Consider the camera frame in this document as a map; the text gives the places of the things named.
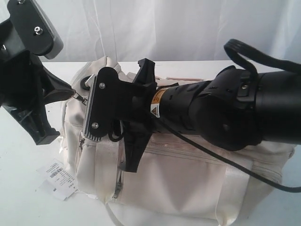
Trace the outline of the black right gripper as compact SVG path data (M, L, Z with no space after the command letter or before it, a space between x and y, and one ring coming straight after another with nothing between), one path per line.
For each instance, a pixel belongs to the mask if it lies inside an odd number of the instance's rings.
M142 155L152 136L154 125L151 116L151 101L157 92L155 63L149 59L138 61L139 71L131 81L125 83L127 98L124 117L125 161L119 168L136 173Z

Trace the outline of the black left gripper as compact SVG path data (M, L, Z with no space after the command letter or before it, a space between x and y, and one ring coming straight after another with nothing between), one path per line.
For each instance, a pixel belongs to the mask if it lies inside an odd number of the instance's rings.
M0 105L32 137L36 145L51 144L60 132L48 122L45 105L65 101L75 90L43 66L39 56L51 42L34 37L24 44L18 37L0 40Z

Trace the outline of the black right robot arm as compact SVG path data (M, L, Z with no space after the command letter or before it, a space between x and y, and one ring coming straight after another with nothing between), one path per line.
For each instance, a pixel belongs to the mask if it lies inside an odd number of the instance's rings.
M300 144L301 71L281 61L278 72L258 73L245 62L211 81L153 90L145 95L148 119L125 133L124 171L136 172L154 131L199 135L214 146L238 151L262 141Z

